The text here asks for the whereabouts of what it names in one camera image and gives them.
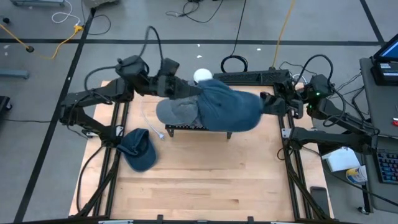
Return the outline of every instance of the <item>yellow cable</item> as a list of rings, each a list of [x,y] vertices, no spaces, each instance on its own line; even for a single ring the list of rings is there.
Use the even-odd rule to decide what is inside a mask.
[[[9,31],[7,28],[5,28],[2,24],[0,24],[0,27],[2,29],[4,29],[11,37],[13,37],[14,39],[16,39],[20,44],[22,44],[26,49],[29,48],[28,45],[26,45],[25,43],[23,43],[20,39],[18,39],[18,37],[16,37],[11,31]]]
[[[11,31],[9,31],[7,28],[5,28],[2,24],[0,24],[0,27],[1,27],[2,29],[4,29],[9,35],[11,35],[11,37],[13,37],[14,39],[16,39],[20,44],[22,44],[26,49],[29,48],[28,45],[26,45],[26,44],[23,43],[20,39],[18,39],[18,37],[16,37]],[[52,57],[46,57],[46,56],[43,56],[43,55],[41,55],[41,54],[39,54],[39,53],[36,53],[36,54],[37,54],[40,58],[42,58],[42,59],[53,60],[53,59],[57,56],[58,50],[59,50],[59,48],[61,47],[61,45],[64,44],[64,43],[66,43],[66,42],[68,42],[68,41],[69,41],[70,39],[72,39],[78,32],[80,32],[80,31],[83,30],[83,27],[82,27],[82,26],[78,26],[78,25],[75,25],[74,28],[75,28],[74,33],[73,33],[68,39],[66,39],[66,40],[64,40],[63,42],[61,42],[60,44],[58,44],[58,46],[57,46],[57,48],[55,49],[55,52],[54,52],[54,54],[52,55]]]
[[[272,63],[272,67],[275,67],[276,58],[278,57],[279,43],[280,43],[280,40],[282,38],[282,35],[284,34],[285,26],[287,24],[287,21],[289,20],[290,14],[292,13],[292,10],[293,10],[295,2],[296,2],[296,0],[292,0],[292,3],[290,4],[289,11],[287,12],[287,15],[286,15],[286,18],[285,18],[284,25],[282,26],[282,30],[280,31],[278,42],[276,43],[276,49],[275,49],[275,55],[274,55],[274,61]]]

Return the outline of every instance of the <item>laptop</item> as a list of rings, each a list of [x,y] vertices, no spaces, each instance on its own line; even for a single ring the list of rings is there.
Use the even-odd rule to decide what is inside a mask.
[[[372,60],[371,71],[377,85],[398,85],[398,34],[376,52]]]

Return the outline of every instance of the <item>blue cap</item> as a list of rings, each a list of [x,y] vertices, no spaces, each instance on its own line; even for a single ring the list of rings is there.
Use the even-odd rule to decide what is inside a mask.
[[[147,129],[137,128],[124,136],[116,149],[137,172],[149,170],[156,163],[156,151]]]
[[[201,123],[210,131],[249,131],[260,122],[259,96],[232,90],[214,79],[201,81],[198,86],[203,90],[198,96]]]

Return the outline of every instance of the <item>white cable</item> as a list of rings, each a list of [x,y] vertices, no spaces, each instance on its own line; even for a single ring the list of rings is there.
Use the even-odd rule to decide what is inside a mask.
[[[300,74],[295,74],[292,75],[292,78],[299,76]],[[308,84],[307,80],[304,78],[304,76],[301,77],[304,80],[304,84]]]
[[[72,16],[72,17],[78,19],[78,22],[76,23],[76,26],[78,26],[78,25],[80,24],[80,18],[77,17],[77,16],[72,15],[72,11],[73,11],[72,4],[70,4],[70,2],[68,2],[67,0],[65,0],[65,2],[67,2],[67,3],[69,4],[69,6],[70,6],[70,12],[69,12],[69,13],[66,13],[66,12],[56,12],[56,13],[52,14],[51,20],[52,20],[54,23],[59,24],[59,23],[65,22],[65,21],[68,19],[68,17]],[[55,16],[55,15],[58,15],[58,14],[66,15],[66,17],[65,17],[64,19],[62,19],[61,21],[56,21],[56,20],[54,19],[54,16]]]
[[[145,116],[144,110],[142,109],[142,97],[141,97],[141,102],[140,102],[139,107],[140,107],[140,110],[141,110],[141,114],[142,114],[142,116],[143,116],[144,119],[145,119],[145,122],[150,126],[150,128],[152,128],[152,130],[154,130],[154,132],[156,132],[156,134],[159,136],[159,138],[160,138],[161,140],[164,140],[164,139],[165,139],[165,138],[164,138],[164,134],[161,133],[160,131],[157,131],[152,125],[150,125],[150,123],[149,123],[147,117]]]

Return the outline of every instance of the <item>desk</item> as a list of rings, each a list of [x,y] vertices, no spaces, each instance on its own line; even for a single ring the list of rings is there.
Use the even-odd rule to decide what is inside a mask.
[[[398,138],[398,128],[392,125],[392,117],[398,116],[395,108],[395,104],[398,104],[398,86],[377,86],[370,71],[372,67],[371,59],[362,58],[359,62],[372,124],[380,129],[381,135]],[[398,148],[398,139],[380,137],[378,147],[381,149],[396,149]],[[368,174],[369,190],[398,202],[398,185],[380,183],[373,156],[362,156],[362,158]],[[371,202],[378,210],[398,213],[398,207],[378,198],[371,197]]]
[[[268,86],[234,86],[234,89],[272,93],[272,87]],[[149,129],[159,159],[144,173],[134,172],[124,159],[120,161],[111,218],[155,220],[158,214],[163,214],[165,220],[247,221],[248,216],[256,221],[294,220],[287,171],[284,161],[276,156],[282,147],[276,116],[263,115],[257,127],[234,133],[230,140],[225,133],[176,131],[174,138],[167,136],[161,141],[141,115],[141,100],[151,125],[165,133],[164,124],[155,113],[161,98],[138,94],[129,107],[126,132]],[[109,124],[112,111],[112,106],[97,105],[94,119]],[[307,115],[295,124],[312,127]],[[88,141],[83,163],[99,145],[99,139]],[[318,150],[316,144],[307,147]],[[301,155],[308,189],[327,188],[320,158],[307,151]],[[81,206],[97,188],[102,161],[100,154],[84,173]],[[302,197],[296,191],[300,216],[305,217]],[[100,214],[104,212],[107,194],[103,195]],[[70,214],[76,213],[75,198]]]

